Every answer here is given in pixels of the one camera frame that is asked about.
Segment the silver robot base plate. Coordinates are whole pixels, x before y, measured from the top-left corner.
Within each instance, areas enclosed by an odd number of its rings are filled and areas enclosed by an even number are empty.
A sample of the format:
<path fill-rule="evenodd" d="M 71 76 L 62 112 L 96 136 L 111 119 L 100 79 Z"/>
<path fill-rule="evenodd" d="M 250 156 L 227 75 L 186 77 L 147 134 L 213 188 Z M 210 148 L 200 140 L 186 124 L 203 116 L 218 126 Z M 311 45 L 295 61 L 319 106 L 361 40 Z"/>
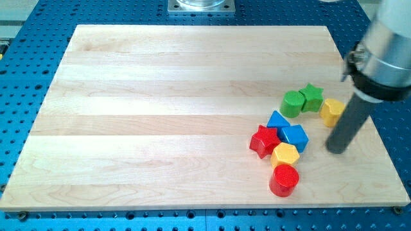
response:
<path fill-rule="evenodd" d="M 234 13 L 235 0 L 168 0 L 169 13 Z"/>

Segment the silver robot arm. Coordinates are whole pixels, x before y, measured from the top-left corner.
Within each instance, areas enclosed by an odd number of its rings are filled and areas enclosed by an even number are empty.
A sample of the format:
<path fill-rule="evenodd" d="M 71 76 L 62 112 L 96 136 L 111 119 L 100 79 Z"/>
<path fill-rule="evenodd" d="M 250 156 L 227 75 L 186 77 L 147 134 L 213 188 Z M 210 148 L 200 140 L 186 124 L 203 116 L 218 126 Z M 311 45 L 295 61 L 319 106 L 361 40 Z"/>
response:
<path fill-rule="evenodd" d="M 410 1 L 380 3 L 365 35 L 344 58 L 342 78 L 352 78 L 354 92 L 326 140 L 343 153 L 376 105 L 410 96 Z"/>

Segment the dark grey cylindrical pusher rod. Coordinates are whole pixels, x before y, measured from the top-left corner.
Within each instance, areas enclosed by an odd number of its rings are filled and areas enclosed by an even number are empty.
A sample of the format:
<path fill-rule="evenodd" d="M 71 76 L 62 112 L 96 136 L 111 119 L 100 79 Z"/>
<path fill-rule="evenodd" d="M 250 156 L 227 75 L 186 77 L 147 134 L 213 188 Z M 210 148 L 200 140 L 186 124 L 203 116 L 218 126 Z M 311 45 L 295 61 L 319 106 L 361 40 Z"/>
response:
<path fill-rule="evenodd" d="M 378 99 L 354 93 L 325 142 L 327 150 L 334 154 L 343 153 L 378 103 Z"/>

